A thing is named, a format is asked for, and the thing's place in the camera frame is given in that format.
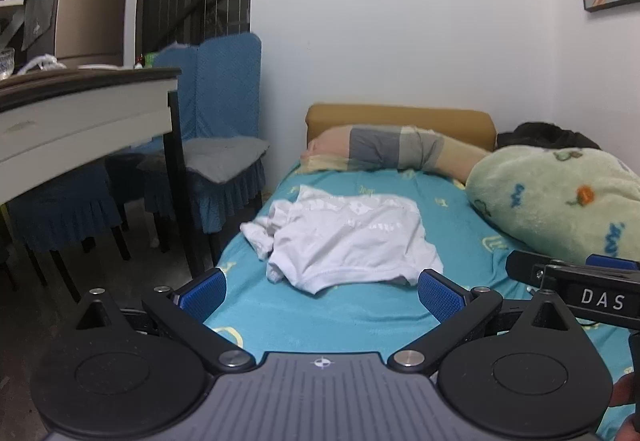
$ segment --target floor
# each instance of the floor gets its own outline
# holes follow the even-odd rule
[[[249,209],[241,212],[222,231],[226,244],[238,230],[238,223],[252,219]],[[114,299],[127,305],[143,288],[168,285],[174,288],[190,280],[177,230],[171,230],[171,250],[161,253],[149,247],[141,204],[127,206],[129,231],[124,236],[132,259],[124,262],[111,234],[96,237],[97,247],[83,253],[80,244],[62,251],[63,259],[80,293],[104,287]],[[46,430],[30,399],[31,368],[74,309],[60,275],[49,255],[38,260],[49,282],[42,287],[26,252],[12,251],[9,266],[19,288],[12,292],[6,275],[0,273],[0,441],[39,441]]]

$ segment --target black round disc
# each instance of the black round disc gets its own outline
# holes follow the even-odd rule
[[[595,429],[610,397],[602,361],[509,336],[452,351],[438,372],[445,400],[468,421],[509,439],[565,439]]]
[[[151,434],[187,412],[206,374],[189,349],[151,335],[77,331],[41,360],[31,396],[43,420],[74,437]]]

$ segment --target white t-shirt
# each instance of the white t-shirt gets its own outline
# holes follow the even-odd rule
[[[240,229],[261,259],[273,251],[270,281],[286,277],[312,294],[351,282],[415,285],[424,269],[442,273],[415,202],[395,195],[334,196],[302,185],[294,203],[276,200]]]

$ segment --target dark wood tabletop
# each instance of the dark wood tabletop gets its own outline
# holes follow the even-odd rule
[[[0,80],[0,113],[92,89],[176,78],[180,68],[56,69]]]

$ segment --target human hand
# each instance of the human hand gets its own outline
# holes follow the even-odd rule
[[[610,407],[619,407],[620,405],[629,405],[636,402],[634,378],[634,373],[625,374],[613,385],[613,394],[609,402]],[[632,414],[624,420],[616,434],[615,441],[640,441],[640,433],[636,432],[633,418],[634,415]]]

